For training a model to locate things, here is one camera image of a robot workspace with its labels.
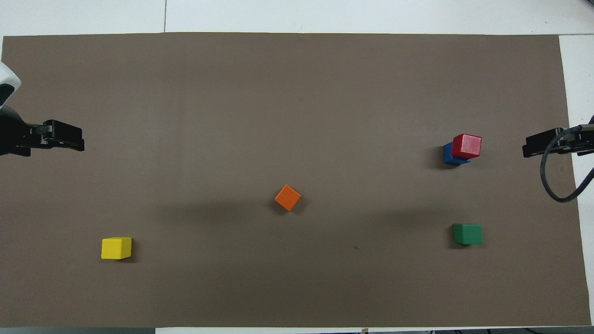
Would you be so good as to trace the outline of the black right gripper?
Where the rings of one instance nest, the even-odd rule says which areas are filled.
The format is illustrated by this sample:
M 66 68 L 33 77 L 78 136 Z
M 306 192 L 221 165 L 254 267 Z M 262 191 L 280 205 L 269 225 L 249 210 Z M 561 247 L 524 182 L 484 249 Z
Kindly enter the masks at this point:
M 586 124 L 579 126 L 579 131 L 573 131 L 564 136 L 564 142 L 561 144 L 555 143 L 549 150 L 549 154 L 577 154 L 584 156 L 594 154 L 594 116 Z M 533 156 L 542 155 L 545 153 L 547 145 L 559 134 L 564 131 L 564 128 L 553 128 L 550 130 L 537 133 L 526 137 L 526 144 L 522 146 L 522 154 L 524 158 L 531 158 Z

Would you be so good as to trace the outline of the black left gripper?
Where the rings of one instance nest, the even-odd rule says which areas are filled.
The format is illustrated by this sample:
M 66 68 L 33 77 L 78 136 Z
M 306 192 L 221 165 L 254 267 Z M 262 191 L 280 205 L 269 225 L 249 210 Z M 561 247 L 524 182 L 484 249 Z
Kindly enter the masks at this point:
M 0 156 L 15 154 L 28 157 L 32 148 L 68 148 L 78 152 L 85 150 L 82 129 L 57 120 L 43 123 L 47 129 L 43 135 L 38 133 L 39 124 L 26 123 L 13 108 L 0 108 Z

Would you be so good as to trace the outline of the red wooden block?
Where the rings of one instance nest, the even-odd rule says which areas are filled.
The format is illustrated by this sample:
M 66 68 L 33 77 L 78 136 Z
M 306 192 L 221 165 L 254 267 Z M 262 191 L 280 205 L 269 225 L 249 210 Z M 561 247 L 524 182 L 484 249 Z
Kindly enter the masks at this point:
M 452 140 L 452 156 L 464 160 L 471 160 L 481 156 L 482 137 L 477 135 L 460 134 Z

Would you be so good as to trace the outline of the blue wooden block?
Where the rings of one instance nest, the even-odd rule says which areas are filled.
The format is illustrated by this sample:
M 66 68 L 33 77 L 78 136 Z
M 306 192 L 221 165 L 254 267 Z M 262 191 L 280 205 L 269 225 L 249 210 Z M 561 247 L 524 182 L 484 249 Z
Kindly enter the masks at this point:
M 453 142 L 448 142 L 443 146 L 443 162 L 447 165 L 460 166 L 470 163 L 471 160 L 458 158 L 453 155 Z

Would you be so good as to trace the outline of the green wooden block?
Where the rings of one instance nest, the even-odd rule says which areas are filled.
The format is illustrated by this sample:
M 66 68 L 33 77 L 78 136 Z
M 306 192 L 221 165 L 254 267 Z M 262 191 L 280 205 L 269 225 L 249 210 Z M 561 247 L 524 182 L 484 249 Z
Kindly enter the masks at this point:
M 454 242 L 460 245 L 483 244 L 483 230 L 479 224 L 454 224 Z

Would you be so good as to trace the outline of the yellow wooden block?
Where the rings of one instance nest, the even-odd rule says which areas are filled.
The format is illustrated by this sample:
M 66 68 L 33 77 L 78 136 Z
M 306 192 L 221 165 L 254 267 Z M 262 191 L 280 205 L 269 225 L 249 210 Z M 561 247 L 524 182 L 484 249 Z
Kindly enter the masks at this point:
M 101 241 L 100 258 L 123 260 L 132 256 L 132 237 L 111 237 Z

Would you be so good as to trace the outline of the orange wooden block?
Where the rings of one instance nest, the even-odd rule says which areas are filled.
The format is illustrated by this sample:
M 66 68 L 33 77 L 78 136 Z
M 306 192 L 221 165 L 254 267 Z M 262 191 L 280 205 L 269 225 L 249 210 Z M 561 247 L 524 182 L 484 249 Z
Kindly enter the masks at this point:
M 274 197 L 274 201 L 283 207 L 286 211 L 292 211 L 295 205 L 299 202 L 302 195 L 294 188 L 285 184 L 280 192 Z

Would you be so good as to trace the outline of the brown table mat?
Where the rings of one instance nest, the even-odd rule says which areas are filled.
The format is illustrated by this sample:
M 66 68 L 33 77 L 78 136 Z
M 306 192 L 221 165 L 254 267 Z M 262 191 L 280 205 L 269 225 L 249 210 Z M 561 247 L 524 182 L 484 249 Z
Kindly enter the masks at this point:
M 591 322 L 577 204 L 522 154 L 569 125 L 557 36 L 21 36 L 2 61 L 7 104 L 86 148 L 0 157 L 0 327 Z M 481 156 L 447 165 L 460 134 Z

